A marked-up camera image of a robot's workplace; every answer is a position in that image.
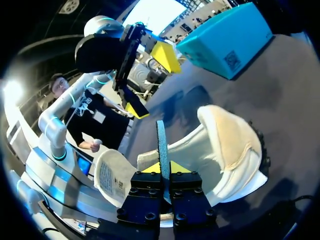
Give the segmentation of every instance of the monitor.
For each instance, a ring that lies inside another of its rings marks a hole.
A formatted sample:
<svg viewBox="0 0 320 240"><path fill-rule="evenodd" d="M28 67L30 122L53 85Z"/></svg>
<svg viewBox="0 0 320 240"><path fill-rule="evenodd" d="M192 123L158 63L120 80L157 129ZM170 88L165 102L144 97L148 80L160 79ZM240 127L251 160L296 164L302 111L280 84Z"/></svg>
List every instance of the monitor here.
<svg viewBox="0 0 320 240"><path fill-rule="evenodd" d="M91 168L91 162L85 160L83 157L78 156L78 166L83 172L84 175L88 176L90 168Z"/></svg>

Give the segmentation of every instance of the bolt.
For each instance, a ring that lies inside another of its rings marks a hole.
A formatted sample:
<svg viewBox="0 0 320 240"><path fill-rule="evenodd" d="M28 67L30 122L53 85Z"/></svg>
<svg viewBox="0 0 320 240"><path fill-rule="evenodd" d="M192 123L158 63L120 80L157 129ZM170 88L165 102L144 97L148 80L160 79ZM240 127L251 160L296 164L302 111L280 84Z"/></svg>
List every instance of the bolt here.
<svg viewBox="0 0 320 240"><path fill-rule="evenodd" d="M197 187L197 188L194 190L194 192L195 192L196 194L201 194L201 193L202 193L202 188L201 188L201 187Z"/></svg>
<svg viewBox="0 0 320 240"><path fill-rule="evenodd" d="M156 220L156 215L153 212L149 212L144 216L144 218L147 221L154 221L154 220Z"/></svg>
<svg viewBox="0 0 320 240"><path fill-rule="evenodd" d="M213 209L208 209L205 211L205 215L207 216L208 220L216 220L217 216L215 214L215 211Z"/></svg>
<svg viewBox="0 0 320 240"><path fill-rule="evenodd" d="M174 196L175 197L182 197L182 195L183 195L182 190L177 190L177 191L174 192Z"/></svg>
<svg viewBox="0 0 320 240"><path fill-rule="evenodd" d="M208 209L207 211L205 211L205 215L207 215L208 217L212 217L215 215L215 211L213 211L212 209Z"/></svg>
<svg viewBox="0 0 320 240"><path fill-rule="evenodd" d="M117 213L117 217L119 219L123 219L123 218L125 218L127 216L127 211L125 209L123 209L123 208L117 209L116 213Z"/></svg>
<svg viewBox="0 0 320 240"><path fill-rule="evenodd" d="M131 189L130 189L130 193L131 194L136 194L138 192L138 188L136 188L136 187L132 187Z"/></svg>
<svg viewBox="0 0 320 240"><path fill-rule="evenodd" d="M187 220L187 214L185 213L178 213L176 216L175 216L175 219L179 222L181 221L185 221Z"/></svg>
<svg viewBox="0 0 320 240"><path fill-rule="evenodd" d="M149 190L149 194L154 196L154 195L157 194L157 190L155 190L155 189L150 189L150 190Z"/></svg>

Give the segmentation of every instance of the gray table surface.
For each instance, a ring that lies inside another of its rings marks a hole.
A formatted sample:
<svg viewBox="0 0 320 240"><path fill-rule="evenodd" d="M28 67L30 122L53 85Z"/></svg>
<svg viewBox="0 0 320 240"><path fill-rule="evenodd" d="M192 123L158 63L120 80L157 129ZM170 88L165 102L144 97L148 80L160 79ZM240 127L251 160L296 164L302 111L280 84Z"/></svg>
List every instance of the gray table surface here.
<svg viewBox="0 0 320 240"><path fill-rule="evenodd" d="M163 120L169 144L194 130L197 109L214 104L252 120L264 133L271 157L268 182L252 194L216 206L220 227L249 224L281 200L313 195L320 185L320 65L310 46L278 35L235 80L182 65L146 107L150 116L136 120L126 154L157 147L156 120ZM302 210L308 200L299 203Z"/></svg>

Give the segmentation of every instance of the black shirt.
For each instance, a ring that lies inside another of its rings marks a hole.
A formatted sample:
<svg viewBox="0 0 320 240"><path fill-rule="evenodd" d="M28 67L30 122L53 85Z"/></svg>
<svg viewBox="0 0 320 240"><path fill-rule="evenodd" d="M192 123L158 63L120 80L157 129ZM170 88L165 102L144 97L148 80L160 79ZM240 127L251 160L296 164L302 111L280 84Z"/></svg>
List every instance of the black shirt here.
<svg viewBox="0 0 320 240"><path fill-rule="evenodd" d="M85 97L83 97L81 102L87 103L87 108L94 113L99 111L103 114L105 116L104 121L100 123L95 120L94 114L90 113L88 110L85 110L81 116L81 111L77 109L68 123L68 131L78 146L84 141L82 133L85 133L94 139L100 139L102 144L107 148L117 150L126 133L129 119L106 106L104 104L103 96L99 94L92 95L88 90L86 90L84 94ZM70 108L67 111L64 117L65 124L68 122L74 111L74 108Z"/></svg>

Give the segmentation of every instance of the cyan cardboard box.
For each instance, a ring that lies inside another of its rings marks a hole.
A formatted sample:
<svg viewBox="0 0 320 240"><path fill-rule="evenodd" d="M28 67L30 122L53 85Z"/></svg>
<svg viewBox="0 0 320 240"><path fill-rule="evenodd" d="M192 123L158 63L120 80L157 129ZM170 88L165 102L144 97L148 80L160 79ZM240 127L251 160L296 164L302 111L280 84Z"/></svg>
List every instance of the cyan cardboard box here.
<svg viewBox="0 0 320 240"><path fill-rule="evenodd" d="M232 79L272 38L253 3L224 11L195 29L177 49L195 66Z"/></svg>

